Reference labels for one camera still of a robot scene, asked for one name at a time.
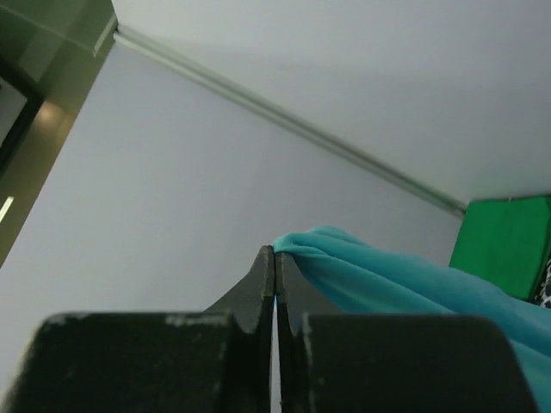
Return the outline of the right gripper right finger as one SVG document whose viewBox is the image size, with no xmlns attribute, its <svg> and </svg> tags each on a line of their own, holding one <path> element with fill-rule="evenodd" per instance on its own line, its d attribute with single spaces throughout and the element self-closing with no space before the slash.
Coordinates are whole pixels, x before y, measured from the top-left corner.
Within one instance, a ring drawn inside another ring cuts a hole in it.
<svg viewBox="0 0 551 413">
<path fill-rule="evenodd" d="M 505 335 L 482 317 L 341 311 L 275 256 L 285 412 L 535 412 Z"/>
</svg>

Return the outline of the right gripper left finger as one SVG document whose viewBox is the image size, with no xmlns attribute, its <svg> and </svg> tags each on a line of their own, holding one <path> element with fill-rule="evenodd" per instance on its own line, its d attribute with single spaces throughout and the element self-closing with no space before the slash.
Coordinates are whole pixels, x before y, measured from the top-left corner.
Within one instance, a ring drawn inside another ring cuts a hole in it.
<svg viewBox="0 0 551 413">
<path fill-rule="evenodd" d="M 34 332 L 4 412 L 267 412 L 275 254 L 204 311 L 66 312 Z"/>
</svg>

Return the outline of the light blue t shirt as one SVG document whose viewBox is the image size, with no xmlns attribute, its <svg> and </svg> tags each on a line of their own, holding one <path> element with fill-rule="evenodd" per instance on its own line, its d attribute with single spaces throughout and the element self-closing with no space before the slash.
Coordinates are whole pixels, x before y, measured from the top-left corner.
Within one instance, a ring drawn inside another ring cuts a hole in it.
<svg viewBox="0 0 551 413">
<path fill-rule="evenodd" d="M 329 226 L 273 242 L 304 277 L 351 313 L 457 314 L 491 319 L 507 336 L 540 411 L 550 410 L 550 311 L 417 256 L 380 250 Z"/>
</svg>

